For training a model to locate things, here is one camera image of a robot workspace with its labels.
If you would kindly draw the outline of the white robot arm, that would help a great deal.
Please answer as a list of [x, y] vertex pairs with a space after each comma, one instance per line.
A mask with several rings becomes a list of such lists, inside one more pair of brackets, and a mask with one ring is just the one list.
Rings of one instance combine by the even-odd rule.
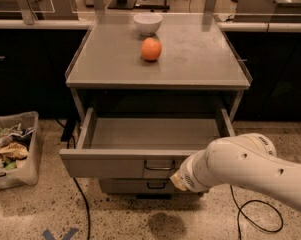
[[273, 143], [257, 133], [214, 140], [183, 161], [171, 181], [192, 192], [221, 184], [238, 186], [301, 212], [301, 164], [278, 158]]

